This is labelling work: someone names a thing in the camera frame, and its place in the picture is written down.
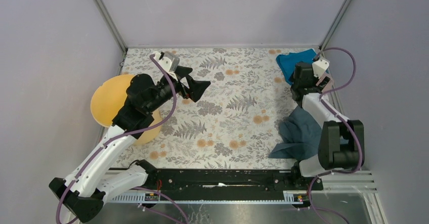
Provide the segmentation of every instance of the floral pattern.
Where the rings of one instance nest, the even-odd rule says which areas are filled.
[[[162,168],[289,169],[292,159],[269,159],[281,142],[278,123],[296,107],[290,86],[275,59],[306,49],[129,49],[123,74],[161,72],[149,55],[170,51],[180,65],[192,67],[195,80],[209,80],[197,103],[178,98],[174,115],[160,134],[143,146],[131,146],[113,167],[146,159]],[[160,107],[165,117],[172,100]]]

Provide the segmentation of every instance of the yellow disc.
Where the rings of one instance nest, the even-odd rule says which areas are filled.
[[[113,77],[103,83],[91,98],[91,113],[97,123],[104,127],[112,125],[113,118],[118,114],[126,99],[126,89],[130,86],[134,75],[125,74]],[[152,113],[155,119],[151,125],[159,123],[162,118],[159,110]],[[135,144],[145,144],[153,140],[161,131],[161,126],[146,131]]]

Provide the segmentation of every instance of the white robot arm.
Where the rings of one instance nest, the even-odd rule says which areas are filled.
[[[104,203],[137,186],[142,186],[148,175],[139,165],[102,180],[106,171],[118,156],[142,134],[131,133],[149,127],[153,122],[152,112],[173,97],[173,92],[197,102],[210,81],[195,81],[189,73],[192,68],[179,66],[179,58],[169,52],[155,52],[150,56],[166,74],[154,84],[147,74],[136,75],[127,88],[124,106],[112,120],[113,125],[89,154],[89,156],[66,178],[54,178],[50,189],[81,222],[94,218]],[[186,78],[188,86],[180,82]],[[119,137],[129,132],[132,135]]]
[[[293,83],[291,87],[293,99],[309,112],[322,128],[318,154],[299,162],[299,167],[295,166],[295,169],[292,169],[296,171],[299,169],[299,175],[303,177],[313,177],[331,169],[352,168],[358,164],[357,143],[339,117],[352,127],[362,147],[364,158],[362,122],[350,120],[342,115],[327,102],[327,95],[322,95],[333,84],[332,78],[326,73],[328,67],[329,61],[324,58],[318,58],[311,65],[299,62],[290,78]],[[342,138],[349,140],[348,144],[340,144]]]

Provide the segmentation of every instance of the dark blue cloth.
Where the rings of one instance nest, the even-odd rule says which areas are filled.
[[[292,82],[289,81],[290,76],[292,76],[293,71],[295,70],[295,64],[298,62],[307,62],[312,64],[313,58],[316,56],[316,52],[313,49],[299,53],[289,53],[289,55],[279,55],[276,58],[277,64],[283,72],[284,78],[289,85],[292,85]]]
[[[301,107],[296,107],[285,121],[279,124],[284,143],[277,144],[268,158],[309,159],[317,154],[322,128]]]

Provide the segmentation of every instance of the lavender wall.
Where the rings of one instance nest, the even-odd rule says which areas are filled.
[[[349,49],[340,98],[365,125],[366,166],[389,223],[429,223],[429,0],[354,0],[329,46]],[[338,85],[351,62],[327,53]]]
[[[103,0],[129,47],[314,46],[344,0]]]
[[[0,223],[54,223],[48,188],[90,152],[121,51],[92,0],[0,0]]]

